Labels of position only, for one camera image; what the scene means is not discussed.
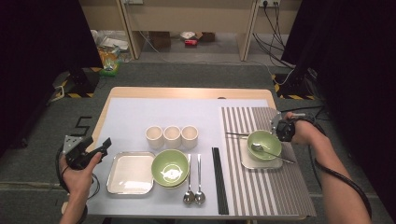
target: white tray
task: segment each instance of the white tray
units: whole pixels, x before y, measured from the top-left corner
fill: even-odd
[[[121,152],[111,166],[107,190],[114,194],[145,194],[152,189],[151,152]]]

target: black and white striped mat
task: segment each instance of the black and white striped mat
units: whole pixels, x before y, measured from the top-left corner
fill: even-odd
[[[224,132],[270,131],[276,112],[269,107],[222,107]],[[247,169],[241,163],[238,138],[225,136],[236,216],[316,216],[298,162],[283,162],[278,169]],[[296,161],[290,143],[282,143],[281,155]]]

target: gray carpet floor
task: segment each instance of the gray carpet floor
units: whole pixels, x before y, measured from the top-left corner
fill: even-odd
[[[54,86],[60,85],[65,74],[60,75]],[[271,76],[261,65],[221,65],[196,63],[122,63],[115,77],[101,77],[92,98],[63,98],[51,103],[27,136],[28,147],[9,149],[0,159],[0,223],[58,223],[66,193],[57,187],[55,155],[64,136],[84,133],[80,125],[89,126],[91,135],[106,98],[113,87],[190,87],[267,89],[273,93],[280,111],[308,106],[320,106],[320,100],[286,100],[276,97]],[[316,114],[319,108],[298,110]],[[361,168],[348,155],[347,148],[338,136],[331,116],[325,110],[319,115],[320,124],[341,161],[361,186],[373,207],[373,223],[393,223],[386,209],[377,198]],[[326,223],[322,194],[314,177],[306,147],[294,147],[304,180],[317,209],[317,217],[286,223]],[[102,223],[103,217],[88,217],[84,223]],[[259,223],[285,223],[285,221],[259,221]]]

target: chopsticks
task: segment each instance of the chopsticks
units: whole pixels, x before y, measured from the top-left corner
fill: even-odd
[[[234,135],[240,135],[240,136],[248,136],[248,133],[227,133],[227,134],[234,134]]]
[[[216,190],[218,192],[218,209],[220,215],[230,215],[227,195],[225,193],[224,178],[221,169],[221,160],[218,147],[212,147],[213,163],[215,165]]]

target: light green bowl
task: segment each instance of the light green bowl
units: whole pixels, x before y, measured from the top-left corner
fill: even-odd
[[[258,130],[256,132],[251,133],[247,138],[247,148],[248,151],[256,158],[264,161],[273,160],[276,157],[272,156],[264,151],[256,151],[251,149],[251,145],[253,143],[262,145],[262,148],[270,152],[274,155],[279,156],[282,152],[282,145],[280,144],[279,139],[276,136],[272,135],[271,133],[265,130]]]
[[[160,152],[151,164],[155,182],[166,188],[179,186],[187,178],[189,171],[186,155],[177,149]]]

